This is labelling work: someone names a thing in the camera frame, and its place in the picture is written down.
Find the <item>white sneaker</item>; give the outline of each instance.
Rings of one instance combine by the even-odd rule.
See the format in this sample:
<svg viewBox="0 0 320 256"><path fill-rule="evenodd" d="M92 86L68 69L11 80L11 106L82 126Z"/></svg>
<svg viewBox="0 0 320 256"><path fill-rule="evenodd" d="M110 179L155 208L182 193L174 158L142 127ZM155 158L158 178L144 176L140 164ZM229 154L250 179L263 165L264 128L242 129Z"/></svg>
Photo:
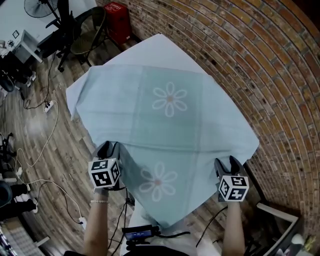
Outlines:
<svg viewBox="0 0 320 256"><path fill-rule="evenodd" d="M31 78L30 77L28 77L28 81L25 83L25 85L27 87L30 87L30 85L31 85Z"/></svg>
<svg viewBox="0 0 320 256"><path fill-rule="evenodd" d="M35 209L32 210L32 212L36 214L38 212L38 201L35 198L33 198L32 202L35 204Z"/></svg>
<svg viewBox="0 0 320 256"><path fill-rule="evenodd" d="M37 78L37 73L35 71L32 71L32 76L30 77L31 81L33 82Z"/></svg>

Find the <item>small screen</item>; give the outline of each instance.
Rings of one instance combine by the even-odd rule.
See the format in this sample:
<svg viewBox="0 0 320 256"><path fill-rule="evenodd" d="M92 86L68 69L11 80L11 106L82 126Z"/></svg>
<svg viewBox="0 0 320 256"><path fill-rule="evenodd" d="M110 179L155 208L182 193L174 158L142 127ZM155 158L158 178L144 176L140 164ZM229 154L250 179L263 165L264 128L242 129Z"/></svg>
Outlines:
<svg viewBox="0 0 320 256"><path fill-rule="evenodd" d="M151 237L152 233L151 233L151 230L146 230L146 231L140 231L140 232L125 233L124 236L127 240L136 240L139 238Z"/></svg>

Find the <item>red plastic box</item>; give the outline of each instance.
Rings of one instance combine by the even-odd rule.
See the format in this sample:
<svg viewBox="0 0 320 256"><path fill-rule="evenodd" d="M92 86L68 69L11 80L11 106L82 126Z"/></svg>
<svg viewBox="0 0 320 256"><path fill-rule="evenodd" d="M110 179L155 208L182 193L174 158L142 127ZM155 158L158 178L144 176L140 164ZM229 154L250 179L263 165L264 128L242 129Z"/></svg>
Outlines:
<svg viewBox="0 0 320 256"><path fill-rule="evenodd" d="M118 45L122 45L130 38L132 33L128 9L117 2L108 3L104 8L109 36Z"/></svg>

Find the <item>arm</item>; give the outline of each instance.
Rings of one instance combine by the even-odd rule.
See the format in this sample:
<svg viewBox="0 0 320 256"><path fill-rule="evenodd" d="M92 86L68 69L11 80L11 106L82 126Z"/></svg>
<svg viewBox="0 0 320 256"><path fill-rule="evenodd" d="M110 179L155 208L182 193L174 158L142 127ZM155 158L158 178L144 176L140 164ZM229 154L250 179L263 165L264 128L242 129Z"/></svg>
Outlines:
<svg viewBox="0 0 320 256"><path fill-rule="evenodd" d="M96 189L93 200L108 200L108 191ZM108 253L108 204L93 202L84 233L83 254L106 256Z"/></svg>
<svg viewBox="0 0 320 256"><path fill-rule="evenodd" d="M229 202L227 211L222 256L242 256L245 253L245 237L240 204Z"/></svg>

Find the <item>white flower print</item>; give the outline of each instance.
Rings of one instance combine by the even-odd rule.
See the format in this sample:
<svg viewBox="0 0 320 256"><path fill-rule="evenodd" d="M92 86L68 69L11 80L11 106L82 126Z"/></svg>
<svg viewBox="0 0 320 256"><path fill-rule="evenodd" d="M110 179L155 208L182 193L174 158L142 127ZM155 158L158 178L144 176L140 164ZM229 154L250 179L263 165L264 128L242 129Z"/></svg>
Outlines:
<svg viewBox="0 0 320 256"><path fill-rule="evenodd" d="M154 88L153 94L161 99L157 99L153 104L152 108L154 110L159 110L165 107L165 115L168 118L172 118L175 114L176 107L180 111L186 111L187 105L180 99L187 96L186 90L178 90L175 92L175 85L173 82L168 82L166 84L166 91L161 88Z"/></svg>
<svg viewBox="0 0 320 256"><path fill-rule="evenodd" d="M178 174L175 171L169 171L165 174L165 165L163 162L157 162L154 166L154 174L151 174L145 169L141 170L141 176L147 180L139 186L141 193L152 191L151 198L154 202L159 202L163 193L168 196L173 196L176 189L168 184L175 181Z"/></svg>

